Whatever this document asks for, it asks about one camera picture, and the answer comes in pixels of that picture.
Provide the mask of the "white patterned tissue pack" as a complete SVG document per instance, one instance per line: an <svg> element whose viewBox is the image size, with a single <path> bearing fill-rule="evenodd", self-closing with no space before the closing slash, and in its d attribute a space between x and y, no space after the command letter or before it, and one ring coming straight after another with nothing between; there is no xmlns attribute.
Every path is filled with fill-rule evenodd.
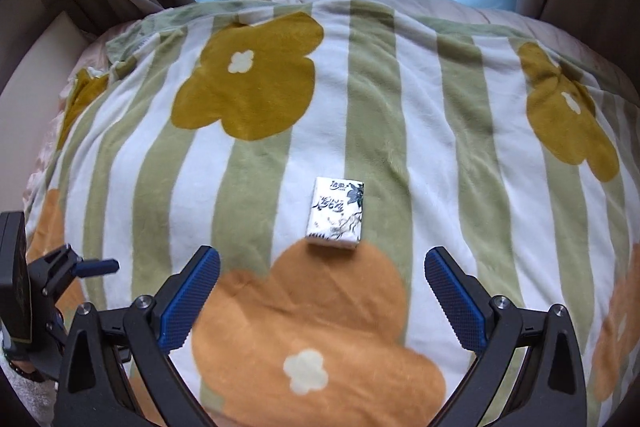
<svg viewBox="0 0 640 427"><path fill-rule="evenodd" d="M355 249L361 241L364 183L318 176L314 180L306 239L333 248Z"/></svg>

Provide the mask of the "cream bench cushion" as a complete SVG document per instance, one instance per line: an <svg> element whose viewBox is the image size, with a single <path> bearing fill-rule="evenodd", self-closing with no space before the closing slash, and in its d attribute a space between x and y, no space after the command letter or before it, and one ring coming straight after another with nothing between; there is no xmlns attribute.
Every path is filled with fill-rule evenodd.
<svg viewBox="0 0 640 427"><path fill-rule="evenodd" d="M1 33L1 208L19 210L58 97L88 37L61 12L28 44Z"/></svg>

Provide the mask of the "striped flower blanket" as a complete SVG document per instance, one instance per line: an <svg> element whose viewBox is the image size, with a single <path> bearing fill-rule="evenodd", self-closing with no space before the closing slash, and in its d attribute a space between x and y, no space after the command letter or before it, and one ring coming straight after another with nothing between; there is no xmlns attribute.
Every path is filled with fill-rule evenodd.
<svg viewBox="0 0 640 427"><path fill-rule="evenodd" d="M28 257L70 244L120 308L198 247L220 279L180 375L217 421L423 426L461 348L423 273L442 246L492 295L570 310L587 421L639 374L639 95L533 22L369 0L239 0L105 38L64 94Z"/></svg>

